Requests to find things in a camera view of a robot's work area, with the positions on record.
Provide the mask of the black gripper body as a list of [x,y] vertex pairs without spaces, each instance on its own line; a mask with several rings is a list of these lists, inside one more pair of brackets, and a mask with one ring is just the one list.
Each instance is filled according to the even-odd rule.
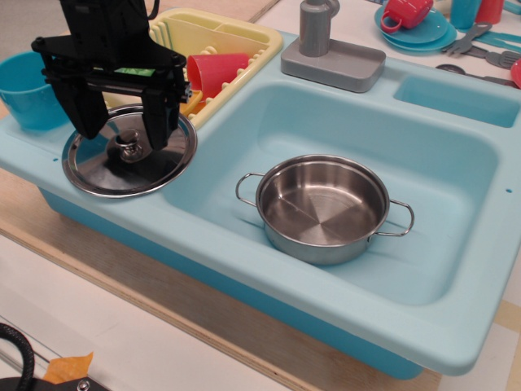
[[[90,89],[118,94],[163,94],[185,103],[190,85],[183,76],[186,58],[155,42],[149,22],[159,7],[148,11],[143,1],[62,1],[69,33],[38,37],[34,51],[44,61],[48,82],[85,81]],[[118,68],[148,68],[151,77],[118,73]]]

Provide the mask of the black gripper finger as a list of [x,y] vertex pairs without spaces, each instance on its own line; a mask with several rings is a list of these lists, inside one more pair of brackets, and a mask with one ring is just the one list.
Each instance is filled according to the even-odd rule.
[[95,138],[107,122],[102,92],[90,89],[80,79],[53,81],[51,86],[76,131],[84,138]]
[[163,94],[146,94],[142,105],[142,119],[149,144],[153,150],[162,150],[177,128],[179,103]]

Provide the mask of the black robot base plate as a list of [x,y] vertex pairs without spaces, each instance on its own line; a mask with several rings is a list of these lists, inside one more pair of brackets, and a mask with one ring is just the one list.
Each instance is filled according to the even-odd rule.
[[[1,390],[18,390],[19,378],[9,377],[1,379]],[[33,379],[26,390],[35,391],[107,391],[101,384],[91,378],[70,380],[63,383],[52,384],[49,381]]]

